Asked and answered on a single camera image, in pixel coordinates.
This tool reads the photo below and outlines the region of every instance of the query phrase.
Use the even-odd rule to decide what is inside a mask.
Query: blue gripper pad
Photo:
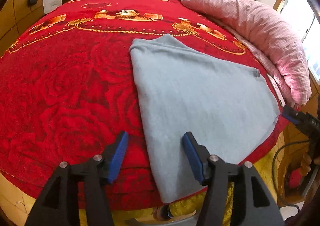
[[[203,164],[202,164],[191,140],[194,140],[195,143],[197,144],[192,133],[190,133],[190,132],[185,133],[182,137],[182,146],[183,146],[184,152],[186,153],[187,158],[189,160],[189,164],[191,166],[193,176],[202,185],[202,183],[204,181]]]
[[[109,165],[109,173],[108,173],[108,182],[111,184],[115,179],[117,179],[119,175],[119,171],[121,168],[121,164],[125,155],[125,152],[127,151],[128,146],[128,133],[123,132],[121,135],[120,142],[118,144],[118,147],[115,151],[115,154],[113,155],[113,158]]]

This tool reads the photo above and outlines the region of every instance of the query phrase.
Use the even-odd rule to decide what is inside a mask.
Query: folded gray cloth
[[[234,164],[272,133],[280,111],[259,70],[195,51],[169,34],[134,39],[130,53],[150,165],[164,203],[202,189],[181,146],[185,132]]]

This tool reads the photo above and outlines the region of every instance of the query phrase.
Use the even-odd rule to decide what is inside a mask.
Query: black cable
[[[286,147],[289,147],[289,146],[292,146],[292,145],[298,145],[298,144],[303,144],[303,143],[308,143],[310,142],[310,140],[304,140],[304,141],[297,141],[297,142],[292,142],[292,143],[289,143],[289,144],[286,144],[282,147],[280,147],[278,149],[278,151],[276,152],[275,156],[273,157],[273,160],[272,160],[272,181],[273,181],[273,186],[275,188],[275,191],[277,193],[277,197],[279,198],[279,200],[284,203],[285,205],[287,206],[291,206],[291,207],[294,207],[294,208],[297,208],[298,212],[300,212],[300,208],[299,206],[295,205],[295,204],[291,204],[289,202],[287,202],[286,200],[284,200],[280,195],[279,195],[279,192],[278,192],[278,188],[276,186],[276,176],[275,176],[275,162],[276,162],[276,158],[278,156],[278,154],[280,153],[280,151]]]

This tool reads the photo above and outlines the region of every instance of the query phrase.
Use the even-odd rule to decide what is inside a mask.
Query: bed sheet
[[[152,177],[129,47],[134,38],[169,33],[185,45],[266,70],[229,32],[178,0],[71,0],[44,16],[0,59],[0,169],[36,198],[61,161],[77,164],[129,133],[128,150],[113,185],[116,210],[161,205]],[[287,121],[246,160],[275,145]],[[80,185],[80,207],[84,207]]]

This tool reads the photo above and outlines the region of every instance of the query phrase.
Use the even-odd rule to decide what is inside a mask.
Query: pink pillow
[[[303,105],[309,100],[309,69],[302,43],[277,11],[253,0],[181,0],[181,3],[236,30],[276,66],[296,103]]]

